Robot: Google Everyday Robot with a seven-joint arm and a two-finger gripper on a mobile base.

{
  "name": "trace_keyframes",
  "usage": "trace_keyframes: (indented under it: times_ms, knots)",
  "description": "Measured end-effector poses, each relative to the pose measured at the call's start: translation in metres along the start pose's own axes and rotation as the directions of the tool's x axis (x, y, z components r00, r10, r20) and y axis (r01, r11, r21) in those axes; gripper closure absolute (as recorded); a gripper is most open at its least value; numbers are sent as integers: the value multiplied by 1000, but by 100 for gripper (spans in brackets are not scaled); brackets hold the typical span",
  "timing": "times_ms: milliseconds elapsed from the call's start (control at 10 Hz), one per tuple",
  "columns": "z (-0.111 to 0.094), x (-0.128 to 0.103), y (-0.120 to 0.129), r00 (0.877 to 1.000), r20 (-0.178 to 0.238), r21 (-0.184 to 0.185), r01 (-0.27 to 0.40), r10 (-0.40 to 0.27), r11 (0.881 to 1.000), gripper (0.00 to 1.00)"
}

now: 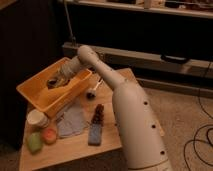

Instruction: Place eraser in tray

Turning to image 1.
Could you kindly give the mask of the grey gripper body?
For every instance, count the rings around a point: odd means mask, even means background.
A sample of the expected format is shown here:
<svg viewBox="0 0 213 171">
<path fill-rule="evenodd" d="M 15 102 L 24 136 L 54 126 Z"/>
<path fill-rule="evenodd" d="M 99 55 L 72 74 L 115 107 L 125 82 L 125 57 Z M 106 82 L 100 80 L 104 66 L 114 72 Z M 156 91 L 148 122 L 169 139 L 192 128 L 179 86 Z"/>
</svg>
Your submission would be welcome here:
<svg viewBox="0 0 213 171">
<path fill-rule="evenodd" d="M 72 77 L 73 72 L 65 69 L 59 69 L 47 80 L 46 85 L 49 89 L 66 86 Z"/>
</svg>

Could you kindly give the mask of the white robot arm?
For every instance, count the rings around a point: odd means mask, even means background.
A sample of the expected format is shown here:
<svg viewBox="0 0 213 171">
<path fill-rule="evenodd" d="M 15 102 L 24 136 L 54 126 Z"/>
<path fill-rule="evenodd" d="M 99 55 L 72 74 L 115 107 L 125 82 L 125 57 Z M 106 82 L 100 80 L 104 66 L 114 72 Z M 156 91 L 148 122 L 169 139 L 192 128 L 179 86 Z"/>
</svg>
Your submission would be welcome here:
<svg viewBox="0 0 213 171">
<path fill-rule="evenodd" d="M 65 86 L 78 72 L 93 67 L 113 91 L 112 106 L 128 171 L 173 171 L 144 89 L 105 64 L 89 46 L 63 64 L 47 81 L 49 89 Z"/>
</svg>

